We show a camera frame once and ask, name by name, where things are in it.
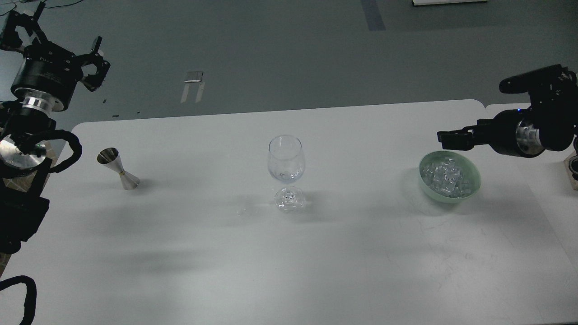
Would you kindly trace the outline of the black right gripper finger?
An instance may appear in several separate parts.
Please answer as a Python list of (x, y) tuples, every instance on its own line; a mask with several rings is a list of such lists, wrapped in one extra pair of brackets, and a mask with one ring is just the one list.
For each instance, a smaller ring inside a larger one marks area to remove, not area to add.
[(441, 135), (440, 143), (444, 150), (468, 151), (484, 142), (473, 135)]
[(464, 127), (452, 131), (438, 131), (438, 141), (476, 141), (475, 127)]

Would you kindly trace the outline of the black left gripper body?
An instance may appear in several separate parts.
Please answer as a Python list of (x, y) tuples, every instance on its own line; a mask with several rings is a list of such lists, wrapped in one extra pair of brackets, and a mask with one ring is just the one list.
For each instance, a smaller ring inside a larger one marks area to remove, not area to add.
[(13, 51), (23, 56), (23, 63), (10, 88), (12, 94), (21, 100), (27, 95), (47, 95), (54, 103), (52, 111), (68, 109), (76, 84), (84, 76), (85, 61), (52, 42)]

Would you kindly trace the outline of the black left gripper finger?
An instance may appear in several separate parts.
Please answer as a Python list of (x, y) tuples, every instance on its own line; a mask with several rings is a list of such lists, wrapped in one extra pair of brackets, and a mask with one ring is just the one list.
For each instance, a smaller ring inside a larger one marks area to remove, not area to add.
[[(96, 37), (90, 52), (79, 56), (79, 65), (83, 73), (80, 83), (91, 92), (101, 87), (110, 69), (110, 63), (104, 59), (103, 54), (99, 51), (102, 42), (102, 37)], [(95, 72), (84, 74), (82, 69), (87, 66), (93, 66)]]
[[(38, 23), (45, 7), (45, 1), (39, 2), (32, 15), (20, 13), (14, 9), (9, 11), (1, 31), (0, 48), (4, 51), (20, 53), (26, 56), (33, 48), (47, 46), (48, 39)], [(27, 36), (30, 38), (29, 45), (25, 46), (23, 44), (23, 39), (19, 34), (21, 29), (26, 31)]]

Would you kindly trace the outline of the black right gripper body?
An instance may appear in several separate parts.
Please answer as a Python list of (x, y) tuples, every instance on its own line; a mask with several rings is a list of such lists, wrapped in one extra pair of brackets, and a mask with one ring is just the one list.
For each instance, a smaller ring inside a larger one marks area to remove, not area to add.
[(505, 156), (533, 158), (545, 151), (528, 109), (510, 109), (492, 119), (478, 119), (476, 136), (480, 144)]

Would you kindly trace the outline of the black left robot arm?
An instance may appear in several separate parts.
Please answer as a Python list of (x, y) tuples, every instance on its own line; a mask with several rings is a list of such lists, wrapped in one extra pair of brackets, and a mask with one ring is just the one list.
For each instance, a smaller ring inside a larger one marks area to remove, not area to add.
[(1, 103), (1, 269), (37, 233), (50, 201), (42, 197), (49, 176), (79, 161), (83, 148), (70, 131), (56, 128), (54, 112), (66, 111), (78, 84), (96, 91), (110, 63), (100, 53), (102, 37), (91, 50), (74, 52), (50, 41), (39, 25), (45, 1), (33, 13), (11, 9), (1, 30), (1, 49), (23, 62)]

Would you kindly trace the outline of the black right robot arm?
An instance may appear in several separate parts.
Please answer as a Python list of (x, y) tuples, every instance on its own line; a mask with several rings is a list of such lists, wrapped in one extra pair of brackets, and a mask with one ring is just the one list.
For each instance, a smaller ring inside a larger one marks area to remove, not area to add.
[(577, 148), (577, 75), (560, 64), (505, 78), (503, 94), (527, 94), (529, 107), (453, 131), (439, 131), (442, 148), (468, 151), (488, 145), (504, 156), (535, 158), (545, 151)]

